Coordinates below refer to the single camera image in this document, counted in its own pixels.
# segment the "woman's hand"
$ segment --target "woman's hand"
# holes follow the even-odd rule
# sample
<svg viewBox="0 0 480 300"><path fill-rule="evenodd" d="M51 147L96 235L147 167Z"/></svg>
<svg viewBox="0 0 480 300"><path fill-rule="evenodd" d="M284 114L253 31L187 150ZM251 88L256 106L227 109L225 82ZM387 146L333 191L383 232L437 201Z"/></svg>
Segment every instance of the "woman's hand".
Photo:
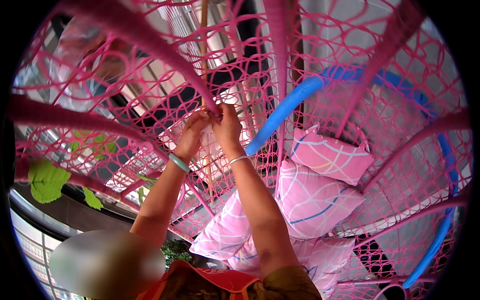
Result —
<svg viewBox="0 0 480 300"><path fill-rule="evenodd" d="M200 149L200 132L210 123L208 113L204 110L195 112L183 127L179 144L175 148L175 155L185 164L189 164Z"/></svg>
<svg viewBox="0 0 480 300"><path fill-rule="evenodd" d="M218 105L218 110L223 114L222 121L217 123L215 116L210 114L210 122L223 153L228 160L245 155L245 151L239 141L242 126L237 117L235 107L232 104L221 103Z"/></svg>

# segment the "green leaf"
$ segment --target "green leaf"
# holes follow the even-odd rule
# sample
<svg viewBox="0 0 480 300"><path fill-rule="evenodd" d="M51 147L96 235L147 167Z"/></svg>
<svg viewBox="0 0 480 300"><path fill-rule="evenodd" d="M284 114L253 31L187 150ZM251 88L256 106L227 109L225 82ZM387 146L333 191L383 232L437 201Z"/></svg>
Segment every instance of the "green leaf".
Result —
<svg viewBox="0 0 480 300"><path fill-rule="evenodd" d="M110 153L115 153L115 151L117 151L117 146L115 146L115 141L107 143L107 151Z"/></svg>
<svg viewBox="0 0 480 300"><path fill-rule="evenodd" d="M87 141L88 141L88 137L86 136L89 136L91 134L92 132L88 130L73 131L73 135L80 138L84 144L87 144ZM93 140L93 145L90 147L90 150L92 150L92 154L97 160L101 160L106 157L105 154L102 154L103 152L108 151L110 153L115 153L115 151L117 150L117 147L115 146L115 140L111 138L107 140L107 137L103 134L94 136L92 140ZM82 151L84 150L84 148L81 148L80 142L72 142L71 148L72 148L72 157L74 159L80 156L82 154Z"/></svg>
<svg viewBox="0 0 480 300"><path fill-rule="evenodd" d="M143 188L138 189L138 203L140 203L140 205L142 205L144 203L144 189Z"/></svg>
<svg viewBox="0 0 480 300"><path fill-rule="evenodd" d="M95 196L95 194L91 190L89 190L88 188L84 188L84 193L85 202L87 202L88 206L98 210L103 207L101 201Z"/></svg>
<svg viewBox="0 0 480 300"><path fill-rule="evenodd" d="M61 189L71 174L57 168L49 160L32 161L28 170L31 193L40 203L50 203L61 197Z"/></svg>
<svg viewBox="0 0 480 300"><path fill-rule="evenodd" d="M72 148L73 159L76 159L77 157L80 156L80 154L82 154L82 149L78 149L80 148L80 142L72 142L70 144L70 148Z"/></svg>
<svg viewBox="0 0 480 300"><path fill-rule="evenodd" d="M155 178L150 178L150 177L143 176L143 175L140 175L140 174L137 174L137 177L140 178L140 179L143 179L145 181L151 181L153 183L155 183L157 181L157 179L155 179Z"/></svg>

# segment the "woman's left hand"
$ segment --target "woman's left hand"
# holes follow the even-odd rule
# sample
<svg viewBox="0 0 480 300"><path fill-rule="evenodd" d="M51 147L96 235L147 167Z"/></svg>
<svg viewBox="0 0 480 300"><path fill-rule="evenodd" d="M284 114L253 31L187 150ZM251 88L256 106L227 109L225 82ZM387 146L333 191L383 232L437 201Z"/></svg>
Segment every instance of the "woman's left hand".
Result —
<svg viewBox="0 0 480 300"><path fill-rule="evenodd" d="M200 149L201 131L210 123L208 113L199 110L188 119L181 133L179 144L175 148L175 155L188 165L190 160Z"/></svg>

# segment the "plastic bag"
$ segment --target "plastic bag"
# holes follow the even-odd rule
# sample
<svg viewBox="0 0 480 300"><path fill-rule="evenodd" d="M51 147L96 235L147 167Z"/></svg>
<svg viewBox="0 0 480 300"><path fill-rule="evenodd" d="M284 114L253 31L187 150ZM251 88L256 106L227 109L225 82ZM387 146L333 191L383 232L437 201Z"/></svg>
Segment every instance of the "plastic bag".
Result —
<svg viewBox="0 0 480 300"><path fill-rule="evenodd" d="M202 137L200 138L200 145L202 149L207 153L207 157L218 157L222 153L220 144L216 141L215 134L211 124L208 124L201 131Z"/></svg>
<svg viewBox="0 0 480 300"><path fill-rule="evenodd" d="M67 24L63 31L59 44L55 49L54 56L66 64L60 64L58 61L50 62L50 78L55 83L65 83L70 78L72 68L78 67L84 57L91 51L95 51L103 41L106 35L99 28L90 26L87 23L79 21L77 18ZM87 111L92 108L93 101L90 99L95 94L97 84L93 79L87 79L78 83L71 83L60 95L57 103L63 108L75 111ZM63 89L61 86L53 86L50 89L50 103L52 103Z"/></svg>

